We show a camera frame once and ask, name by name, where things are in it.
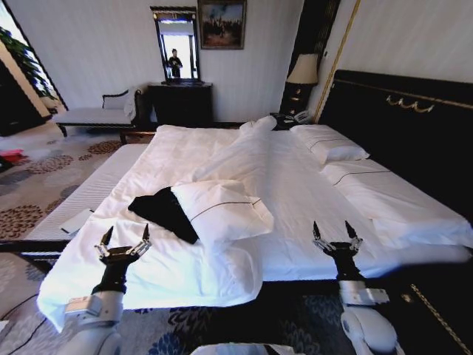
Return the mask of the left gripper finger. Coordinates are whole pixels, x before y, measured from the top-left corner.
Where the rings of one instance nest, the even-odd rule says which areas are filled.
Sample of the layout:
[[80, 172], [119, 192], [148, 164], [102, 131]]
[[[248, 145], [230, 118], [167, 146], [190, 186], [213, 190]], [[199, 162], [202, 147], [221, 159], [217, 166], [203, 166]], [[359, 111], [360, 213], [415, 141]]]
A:
[[101, 241], [99, 244], [94, 245], [94, 248], [96, 252], [98, 253], [98, 256], [100, 259], [103, 259], [105, 257], [109, 256], [109, 250], [108, 250], [108, 245], [112, 237], [112, 232], [113, 232], [113, 226], [111, 226], [102, 236]]
[[151, 246], [150, 234], [149, 234], [149, 225], [146, 224], [143, 231], [142, 240], [135, 246], [129, 249], [126, 253], [128, 255], [140, 257], [143, 255]]

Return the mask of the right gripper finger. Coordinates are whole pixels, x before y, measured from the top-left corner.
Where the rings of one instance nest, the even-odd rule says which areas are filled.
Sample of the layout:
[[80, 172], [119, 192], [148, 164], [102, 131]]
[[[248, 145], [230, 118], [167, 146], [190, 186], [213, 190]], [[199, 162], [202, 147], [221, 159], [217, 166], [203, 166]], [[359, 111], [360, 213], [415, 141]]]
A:
[[324, 253], [333, 253], [334, 246], [321, 237], [321, 232], [319, 231], [319, 227], [316, 221], [313, 222], [313, 238], [314, 244], [318, 248], [320, 248]]
[[350, 238], [350, 250], [357, 252], [363, 240], [358, 237], [355, 229], [349, 224], [347, 220], [345, 221], [345, 226], [347, 229], [348, 237]]

